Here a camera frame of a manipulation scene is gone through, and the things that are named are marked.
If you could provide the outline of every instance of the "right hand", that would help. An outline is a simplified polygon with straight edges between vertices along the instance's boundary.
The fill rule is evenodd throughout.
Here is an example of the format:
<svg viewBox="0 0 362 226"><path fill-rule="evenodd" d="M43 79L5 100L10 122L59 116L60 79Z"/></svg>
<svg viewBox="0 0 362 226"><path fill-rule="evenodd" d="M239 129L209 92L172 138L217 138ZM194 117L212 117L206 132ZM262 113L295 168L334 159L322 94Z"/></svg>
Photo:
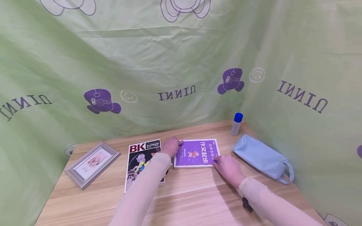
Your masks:
<svg viewBox="0 0 362 226"><path fill-rule="evenodd" d="M212 165L215 169L236 189L240 183L246 178L240 168L240 163L230 155L221 155L214 158L217 162Z"/></svg>
<svg viewBox="0 0 362 226"><path fill-rule="evenodd" d="M171 137L163 143L160 153L166 153L170 158L173 158L178 153L180 146L183 143L184 141L180 141L176 137Z"/></svg>

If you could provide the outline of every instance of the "magazine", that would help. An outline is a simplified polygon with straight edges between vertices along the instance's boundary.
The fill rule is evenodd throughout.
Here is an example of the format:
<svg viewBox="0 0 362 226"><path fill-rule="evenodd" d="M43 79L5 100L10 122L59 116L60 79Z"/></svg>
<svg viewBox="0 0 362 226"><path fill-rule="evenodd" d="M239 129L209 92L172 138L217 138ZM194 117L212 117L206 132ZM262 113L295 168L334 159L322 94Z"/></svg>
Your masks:
<svg viewBox="0 0 362 226"><path fill-rule="evenodd" d="M128 147L128 161L125 181L125 193L136 180L137 176L147 167L151 158L161 151L161 140L146 141Z"/></svg>
<svg viewBox="0 0 362 226"><path fill-rule="evenodd" d="M212 167L214 157L220 156L216 139L184 140L173 160L173 167L205 168Z"/></svg>

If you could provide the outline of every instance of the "beige sleeve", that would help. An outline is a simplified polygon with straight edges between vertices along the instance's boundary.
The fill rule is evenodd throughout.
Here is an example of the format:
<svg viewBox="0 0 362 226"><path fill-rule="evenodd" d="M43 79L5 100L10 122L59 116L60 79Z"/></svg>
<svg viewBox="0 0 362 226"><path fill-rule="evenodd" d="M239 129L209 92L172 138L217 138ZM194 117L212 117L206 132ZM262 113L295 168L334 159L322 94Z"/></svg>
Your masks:
<svg viewBox="0 0 362 226"><path fill-rule="evenodd" d="M156 153L123 195L109 225L140 226L160 181L170 166L172 164L168 154Z"/></svg>
<svg viewBox="0 0 362 226"><path fill-rule="evenodd" d="M275 226L321 226L255 179L245 178L239 185L238 193L249 201L249 205L260 217L269 220Z"/></svg>

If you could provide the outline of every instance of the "glue stick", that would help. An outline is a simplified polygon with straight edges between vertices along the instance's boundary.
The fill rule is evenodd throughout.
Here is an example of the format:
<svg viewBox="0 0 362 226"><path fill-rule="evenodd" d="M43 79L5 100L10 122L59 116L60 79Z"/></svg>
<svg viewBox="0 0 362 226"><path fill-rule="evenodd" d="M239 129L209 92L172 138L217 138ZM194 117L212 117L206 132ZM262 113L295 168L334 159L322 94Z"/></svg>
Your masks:
<svg viewBox="0 0 362 226"><path fill-rule="evenodd" d="M241 124L242 120L243 120L243 114L240 112L236 113L235 117L234 117L234 122L232 123L232 126L231 126L231 135L232 136L237 136L237 134L239 133L240 124Z"/></svg>

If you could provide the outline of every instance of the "silver picture frame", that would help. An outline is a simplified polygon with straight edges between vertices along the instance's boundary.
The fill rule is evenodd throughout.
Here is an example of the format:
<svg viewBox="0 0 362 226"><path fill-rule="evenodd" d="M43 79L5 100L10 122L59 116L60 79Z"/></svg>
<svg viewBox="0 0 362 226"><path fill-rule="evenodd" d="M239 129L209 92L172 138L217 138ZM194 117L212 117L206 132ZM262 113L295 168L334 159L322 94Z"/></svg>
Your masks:
<svg viewBox="0 0 362 226"><path fill-rule="evenodd" d="M84 190L121 154L104 142L75 161L65 172Z"/></svg>

